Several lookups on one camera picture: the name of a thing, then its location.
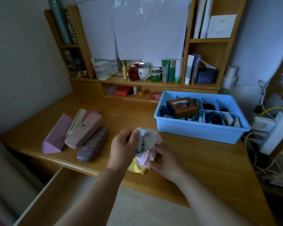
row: hand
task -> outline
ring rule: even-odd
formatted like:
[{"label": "hand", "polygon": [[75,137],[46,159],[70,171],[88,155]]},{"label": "hand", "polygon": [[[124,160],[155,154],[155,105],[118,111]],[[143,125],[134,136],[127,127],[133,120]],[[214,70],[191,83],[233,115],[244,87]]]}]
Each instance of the hand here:
[{"label": "hand", "polygon": [[133,129],[125,129],[115,136],[107,168],[126,171],[135,156],[138,137],[139,131]]},{"label": "hand", "polygon": [[150,167],[164,178],[176,183],[181,178],[181,175],[187,172],[181,156],[173,148],[163,143],[155,145],[154,148],[162,155],[162,162],[151,161]]}]

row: small brown box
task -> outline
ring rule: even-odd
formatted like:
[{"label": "small brown box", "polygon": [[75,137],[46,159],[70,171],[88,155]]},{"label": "small brown box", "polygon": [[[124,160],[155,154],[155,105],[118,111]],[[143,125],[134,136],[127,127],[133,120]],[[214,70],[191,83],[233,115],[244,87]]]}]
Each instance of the small brown box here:
[{"label": "small brown box", "polygon": [[188,97],[166,101],[166,107],[175,119],[197,116],[199,110],[198,105]]}]

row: yellow cloth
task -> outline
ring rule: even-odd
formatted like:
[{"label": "yellow cloth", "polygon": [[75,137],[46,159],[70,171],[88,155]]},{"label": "yellow cloth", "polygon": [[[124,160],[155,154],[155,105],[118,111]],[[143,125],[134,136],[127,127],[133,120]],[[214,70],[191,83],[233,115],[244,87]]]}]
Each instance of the yellow cloth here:
[{"label": "yellow cloth", "polygon": [[137,164],[137,158],[135,157],[131,163],[131,165],[128,167],[128,171],[132,171],[135,173],[142,173],[146,172],[147,168],[141,167],[140,165]]}]

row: yellow cable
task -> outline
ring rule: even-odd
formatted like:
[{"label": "yellow cable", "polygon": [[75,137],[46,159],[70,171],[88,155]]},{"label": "yellow cable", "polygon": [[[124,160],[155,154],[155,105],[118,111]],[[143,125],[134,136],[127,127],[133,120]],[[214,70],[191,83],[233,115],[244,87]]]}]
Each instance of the yellow cable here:
[{"label": "yellow cable", "polygon": [[269,108],[269,109],[265,110],[263,113],[261,113],[261,114],[259,115],[259,117],[261,117],[263,114],[265,114],[265,113],[267,113],[267,112],[269,112],[269,111],[271,111],[271,110],[273,110],[273,109],[276,109],[276,108],[278,108],[278,109],[283,109],[283,107],[273,107],[273,108]]}]

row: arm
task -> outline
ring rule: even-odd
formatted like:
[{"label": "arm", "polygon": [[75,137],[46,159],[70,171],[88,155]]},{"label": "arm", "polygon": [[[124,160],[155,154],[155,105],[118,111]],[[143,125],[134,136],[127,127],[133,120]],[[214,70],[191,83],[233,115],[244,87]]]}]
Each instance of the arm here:
[{"label": "arm", "polygon": [[126,129],[114,137],[106,169],[55,226],[107,224],[119,186],[134,158],[138,136],[138,130]]},{"label": "arm", "polygon": [[162,161],[152,161],[151,168],[178,186],[187,198],[201,225],[256,225],[230,207],[212,193],[199,179],[189,173],[176,151],[164,144],[156,146],[156,150],[162,155]]}]

